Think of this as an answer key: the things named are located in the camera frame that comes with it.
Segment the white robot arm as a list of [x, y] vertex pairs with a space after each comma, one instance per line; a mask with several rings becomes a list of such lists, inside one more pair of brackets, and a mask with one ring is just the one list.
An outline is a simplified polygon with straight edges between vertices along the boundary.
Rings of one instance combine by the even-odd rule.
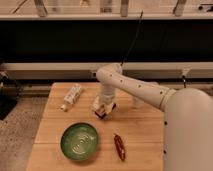
[[163, 171], [213, 171], [213, 99], [207, 93], [126, 77], [118, 63], [99, 68], [96, 77], [104, 101], [119, 88], [164, 112]]

